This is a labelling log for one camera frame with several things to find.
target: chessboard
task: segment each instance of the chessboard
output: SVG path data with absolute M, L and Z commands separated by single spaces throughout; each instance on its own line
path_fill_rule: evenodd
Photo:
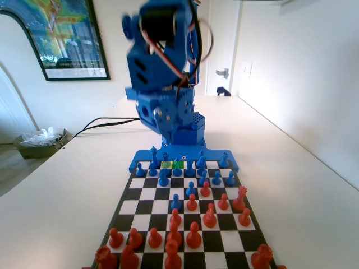
M 172 173 L 174 166 L 169 167 L 169 176 L 167 176 L 169 184 L 161 187 L 159 185 L 160 170 L 158 169 L 157 175 L 152 177 L 149 175 L 150 162 L 139 161 L 142 169 L 145 170 L 145 175 L 139 177 L 136 175 L 136 169 L 132 171 L 100 246 L 106 245 L 111 253 L 116 255 L 118 268 L 121 268 L 119 261 L 125 245 L 128 244 L 131 228 L 136 228 L 143 236 L 142 244 L 134 249 L 140 261 L 139 268 L 164 268 L 167 257 L 165 243 L 172 216 L 171 202 L 173 195 L 177 194 L 182 203 L 182 208 L 179 210 L 182 222 L 178 227 L 178 231 L 182 235 L 182 244 L 178 247 L 178 255 L 182 259 L 182 268 L 253 269 L 252 254 L 257 252 L 261 244 L 267 243 L 247 197 L 244 198 L 244 202 L 251 211 L 251 224 L 244 227 L 238 221 L 242 212 L 233 208 L 232 201 L 238 197 L 238 187 L 241 186 L 241 182 L 232 163 L 229 162 L 229 167 L 222 169 L 220 160 L 206 160 L 205 169 L 210 195 L 204 197 L 201 195 L 199 184 L 201 175 L 197 173 L 199 167 L 196 162 L 197 160 L 193 162 L 193 168 L 196 169 L 196 175 L 193 177 L 187 177 L 184 173 L 187 167 L 186 161 L 182 162 L 182 175 L 179 177 Z M 211 183 L 217 171 L 220 172 L 220 185 Z M 234 172 L 234 185 L 227 185 L 225 182 L 230 171 Z M 186 190 L 190 182 L 194 183 L 194 188 L 197 190 L 195 198 L 198 206 L 195 211 L 188 210 L 186 206 L 189 201 Z M 230 207 L 225 211 L 218 206 L 218 201 L 223 193 L 227 194 L 230 204 Z M 203 216 L 206 214 L 210 203 L 214 204 L 214 213 L 217 218 L 217 223 L 213 228 L 208 228 L 203 222 Z M 191 249 L 186 242 L 190 226 L 194 221 L 198 223 L 199 234 L 202 237 L 201 245 L 197 249 Z M 118 232 L 123 234 L 123 243 L 116 249 L 109 245 L 111 228 L 116 228 Z M 151 248 L 148 243 L 151 228 L 156 228 L 162 236 L 162 243 L 156 249 Z M 92 269 L 96 268 L 98 268 L 98 264 L 94 261 Z M 277 268 L 274 260 L 270 262 L 270 268 Z

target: door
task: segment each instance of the door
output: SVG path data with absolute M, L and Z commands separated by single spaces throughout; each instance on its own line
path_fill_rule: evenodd
M 214 47 L 207 61 L 206 95 L 217 95 L 218 87 L 231 90 L 230 81 L 233 74 L 232 65 L 239 15 L 240 1 L 210 0 L 209 24 L 214 34 Z M 227 78 L 224 77 L 226 69 L 228 70 Z
M 0 144 L 12 143 L 36 128 L 6 72 L 0 66 Z

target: red chess piece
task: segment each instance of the red chess piece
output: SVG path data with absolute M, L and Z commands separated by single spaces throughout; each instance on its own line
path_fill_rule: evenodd
M 217 218 L 214 216 L 214 205 L 212 203 L 208 205 L 207 214 L 203 216 L 203 223 L 208 228 L 213 228 L 217 223 Z
M 182 260 L 180 256 L 177 254 L 178 252 L 178 244 L 175 240 L 169 240 L 166 244 L 166 252 L 167 258 L 164 262 L 165 269 L 181 269 Z
M 244 227 L 247 227 L 251 224 L 251 219 L 249 218 L 249 215 L 251 214 L 251 211 L 249 209 L 244 209 L 243 214 L 240 214 L 238 217 L 238 221 L 240 224 Z
M 172 221 L 175 221 L 177 223 L 177 226 L 179 227 L 181 225 L 182 222 L 182 218 L 181 216 L 178 214 L 178 209 L 175 208 L 172 210 L 172 216 L 169 219 L 169 222 L 171 223 Z
M 232 206 L 238 211 L 243 211 L 246 208 L 244 198 L 246 197 L 247 188 L 240 186 L 238 188 L 238 198 L 232 201 Z
M 98 269 L 116 269 L 118 267 L 116 255 L 112 254 L 106 245 L 97 250 L 95 261 L 99 263 Z
M 119 248 L 123 242 L 123 234 L 119 233 L 116 228 L 111 228 L 109 235 L 111 237 L 109 245 L 112 248 Z
M 209 190 L 208 186 L 209 186 L 208 181 L 205 181 L 203 183 L 203 188 L 201 188 L 201 194 L 204 197 L 207 197 L 207 196 L 209 196 L 211 194 L 211 191 Z
M 140 260 L 131 245 L 126 245 L 121 254 L 121 269 L 136 269 Z
M 199 226 L 197 222 L 192 222 L 191 224 L 191 231 L 187 235 L 187 244 L 190 248 L 196 249 L 198 248 L 202 243 L 202 237 L 198 233 Z
M 195 211 L 197 208 L 196 196 L 194 194 L 190 195 L 190 200 L 187 202 L 188 210 Z
M 142 244 L 142 240 L 142 234 L 137 232 L 136 228 L 132 228 L 130 230 L 130 239 L 128 240 L 128 243 L 136 249 Z
M 222 210 L 227 210 L 229 208 L 229 203 L 227 202 L 228 196 L 223 193 L 222 198 L 218 201 L 218 207 Z
M 175 222 L 172 222 L 169 227 L 169 234 L 167 235 L 167 241 L 175 240 L 178 245 L 182 244 L 182 236 L 178 231 L 178 226 Z
M 251 262 L 254 269 L 269 269 L 269 262 L 273 259 L 273 251 L 266 244 L 258 247 L 258 252 L 253 253 Z
M 150 230 L 150 238 L 148 239 L 148 245 L 152 248 L 158 248 L 162 242 L 162 236 L 157 232 L 156 228 Z

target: white table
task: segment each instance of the white table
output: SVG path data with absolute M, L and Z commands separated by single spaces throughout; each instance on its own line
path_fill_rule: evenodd
M 359 193 L 239 98 L 195 104 L 207 147 L 232 150 L 277 264 L 358 268 Z M 136 116 L 135 103 L 106 116 Z M 90 130 L 1 197 L 0 268 L 91 266 L 135 152 L 152 145 L 160 136 L 140 122 Z

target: plastic bag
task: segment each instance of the plastic bag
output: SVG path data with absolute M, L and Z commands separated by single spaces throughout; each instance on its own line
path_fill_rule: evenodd
M 41 129 L 43 134 L 33 135 L 33 134 L 23 134 L 23 142 L 20 143 L 23 147 L 43 147 L 51 146 L 56 143 L 56 139 L 60 138 L 63 135 L 63 129 L 50 127 L 47 131 Z

